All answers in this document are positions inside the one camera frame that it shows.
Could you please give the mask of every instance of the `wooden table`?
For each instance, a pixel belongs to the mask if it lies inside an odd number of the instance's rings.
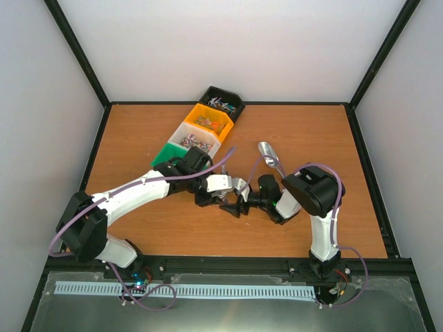
[[[191,109],[192,105],[114,105],[87,192],[113,189],[150,170],[152,160]],[[215,162],[235,145],[237,151],[227,170],[247,178],[260,156],[257,143],[262,140],[272,144],[287,172],[309,161],[335,169],[346,186],[338,242],[354,246],[367,258],[387,257],[342,106],[247,106]],[[257,189],[257,178],[265,173],[279,179],[263,162],[253,188]],[[274,224],[257,209],[236,219],[217,206],[197,207],[187,192],[130,212],[109,233],[130,239],[146,255],[307,257],[311,245],[311,223],[304,211],[285,225]],[[351,252],[343,256],[354,257]]]

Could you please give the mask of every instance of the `white wall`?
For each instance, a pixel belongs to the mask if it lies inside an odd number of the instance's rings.
[[[14,332],[102,107],[43,1],[3,1],[0,41],[0,330]]]
[[[351,99],[404,0],[61,0],[110,100]]]
[[[443,2],[422,1],[356,113],[401,255],[443,331]]]

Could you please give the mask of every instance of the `spoon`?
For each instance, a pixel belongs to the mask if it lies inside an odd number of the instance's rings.
[[[277,161],[280,161],[280,159],[278,159],[278,157],[277,157],[276,152],[274,151],[274,149],[272,148],[272,146],[268,142],[258,143],[258,149],[259,149],[260,153],[262,154],[262,156],[272,156]],[[267,158],[267,157],[264,157],[264,161],[265,161],[266,165],[268,165],[270,168],[276,168],[278,173],[280,173],[282,178],[284,178],[283,172],[278,167],[278,165],[279,165],[278,162],[276,162],[274,159]]]

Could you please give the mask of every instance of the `white perforated strip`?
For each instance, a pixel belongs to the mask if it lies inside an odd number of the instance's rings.
[[[147,286],[147,292],[158,284]],[[314,301],[312,286],[231,286],[173,284],[179,299],[296,299]],[[56,282],[54,294],[63,295],[122,295],[123,288],[115,282]],[[132,290],[134,296],[145,294]],[[168,287],[156,289],[151,297],[172,297]]]

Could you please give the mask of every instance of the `plastic bin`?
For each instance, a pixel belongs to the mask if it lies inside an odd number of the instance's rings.
[[[238,117],[243,112],[244,107],[245,107],[242,99],[238,95],[236,95],[235,93],[221,90],[219,88],[216,88],[215,86],[210,86],[209,89],[203,95],[203,97],[200,98],[199,102],[206,105],[206,106],[214,108],[211,105],[209,105],[209,102],[213,98],[221,98],[222,102],[227,102],[231,106],[235,107],[235,111],[232,113],[229,111],[223,111],[226,114],[228,114],[229,118],[233,121],[233,123],[235,123],[235,121],[237,121]]]
[[[152,161],[151,166],[163,163],[174,157],[183,158],[186,152],[188,152],[188,149],[184,147],[176,144],[166,143],[166,145],[160,150],[160,153],[157,155],[157,157],[155,157],[155,159]]]
[[[194,134],[195,139],[199,142],[206,143],[211,145],[211,148],[208,151],[205,151],[211,158],[215,156],[218,149],[222,145],[220,141],[217,139],[215,134],[210,132],[209,130],[204,130],[202,128],[199,128],[198,126],[194,126],[187,122],[182,122],[177,128],[177,130],[172,134],[171,138],[168,140],[168,143],[174,144],[174,145],[180,145],[180,142],[188,137],[188,135]]]
[[[199,124],[195,123],[199,117],[208,118],[212,122],[218,122],[219,124],[224,125],[221,131],[214,131]],[[192,111],[185,118],[185,122],[190,123],[193,126],[206,130],[210,133],[213,133],[218,141],[223,142],[229,131],[233,128],[234,122],[228,117],[228,114],[218,111],[216,109],[212,109],[209,106],[203,104],[196,104]]]

